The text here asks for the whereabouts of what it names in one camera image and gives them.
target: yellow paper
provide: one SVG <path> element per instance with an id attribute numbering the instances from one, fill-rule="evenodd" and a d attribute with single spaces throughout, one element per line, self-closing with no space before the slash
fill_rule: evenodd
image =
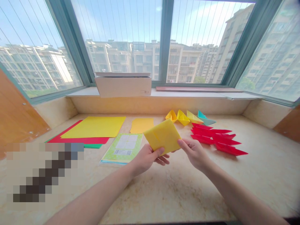
<path id="1" fill-rule="evenodd" d="M 126 117 L 87 117 L 61 138 L 115 138 Z"/>
<path id="2" fill-rule="evenodd" d="M 195 116 L 194 114 L 192 114 L 190 111 L 187 110 L 187 117 L 190 119 L 190 121 L 192 123 L 198 123 L 198 124 L 202 124 L 203 121 L 200 120 L 197 116 Z"/>
<path id="3" fill-rule="evenodd" d="M 176 114 L 174 110 L 171 110 L 168 115 L 166 115 L 166 120 L 171 119 L 172 122 L 175 122 L 177 120 Z"/>
<path id="4" fill-rule="evenodd" d="M 177 119 L 184 126 L 186 126 L 186 125 L 188 125 L 190 123 L 189 118 L 181 110 L 178 110 Z"/>
<path id="5" fill-rule="evenodd" d="M 167 119 L 145 131 L 144 135 L 154 151 L 160 147 L 165 148 L 162 155 L 180 149 L 177 140 L 181 139 L 181 137 L 171 119 Z"/>
<path id="6" fill-rule="evenodd" d="M 144 133 L 154 127 L 153 118 L 136 118 L 132 121 L 130 133 Z"/>

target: wall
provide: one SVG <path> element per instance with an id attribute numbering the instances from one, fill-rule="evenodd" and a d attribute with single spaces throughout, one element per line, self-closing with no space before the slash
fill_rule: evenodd
<path id="1" fill-rule="evenodd" d="M 265 127 L 273 129 L 292 109 L 272 102 L 253 100 L 243 116 Z"/>
<path id="2" fill-rule="evenodd" d="M 181 109 L 206 115 L 241 115 L 250 100 L 228 100 L 208 97 L 71 97 L 79 113 L 94 114 L 167 114 Z"/>
<path id="3" fill-rule="evenodd" d="M 34 108 L 52 129 L 78 114 L 73 102 L 67 97 L 44 102 Z"/>

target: tree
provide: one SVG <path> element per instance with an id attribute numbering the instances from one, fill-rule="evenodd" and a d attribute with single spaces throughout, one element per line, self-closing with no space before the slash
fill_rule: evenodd
<path id="1" fill-rule="evenodd" d="M 205 83 L 205 78 L 197 76 L 194 78 L 194 83 Z"/>
<path id="2" fill-rule="evenodd" d="M 255 85 L 249 78 L 243 77 L 237 85 L 237 88 L 242 90 L 254 90 Z"/>

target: window glass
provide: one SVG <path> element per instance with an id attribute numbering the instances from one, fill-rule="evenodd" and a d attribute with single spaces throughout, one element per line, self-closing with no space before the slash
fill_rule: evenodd
<path id="1" fill-rule="evenodd" d="M 153 63 L 159 65 L 162 0 L 71 2 L 94 72 L 150 72 L 160 79 Z"/>
<path id="2" fill-rule="evenodd" d="M 82 86 L 58 30 L 42 1 L 0 1 L 0 61 L 30 97 Z M 45 68 L 55 68 L 55 81 Z"/>
<path id="3" fill-rule="evenodd" d="M 298 1 L 284 0 L 243 72 L 238 89 L 292 102 L 299 98 L 300 30 L 294 29 L 299 24 Z M 274 39 L 278 33 L 281 40 Z"/>
<path id="4" fill-rule="evenodd" d="M 250 2 L 175 0 L 167 83 L 221 83 L 253 8 Z"/>

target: folded yellow paper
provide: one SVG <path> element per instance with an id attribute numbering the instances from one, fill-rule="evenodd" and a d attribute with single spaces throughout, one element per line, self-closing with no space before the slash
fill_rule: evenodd
<path id="1" fill-rule="evenodd" d="M 144 136 L 154 151 L 160 147 L 165 148 L 162 155 L 180 149 L 177 140 L 181 139 L 181 137 L 171 119 L 167 119 L 155 127 L 145 131 Z"/>
<path id="2" fill-rule="evenodd" d="M 166 119 L 171 119 L 172 122 L 175 122 L 177 120 L 176 114 L 174 110 L 171 110 L 168 115 L 166 115 Z"/>
<path id="3" fill-rule="evenodd" d="M 195 116 L 194 114 L 192 114 L 190 111 L 187 110 L 187 117 L 190 119 L 190 121 L 192 123 L 198 123 L 198 124 L 202 124 L 203 121 L 200 120 L 197 116 Z"/>
<path id="4" fill-rule="evenodd" d="M 178 110 L 177 119 L 184 126 L 188 125 L 190 122 L 189 118 L 181 110 Z"/>
<path id="5" fill-rule="evenodd" d="M 153 118 L 136 118 L 132 121 L 130 133 L 144 133 L 154 127 Z"/>

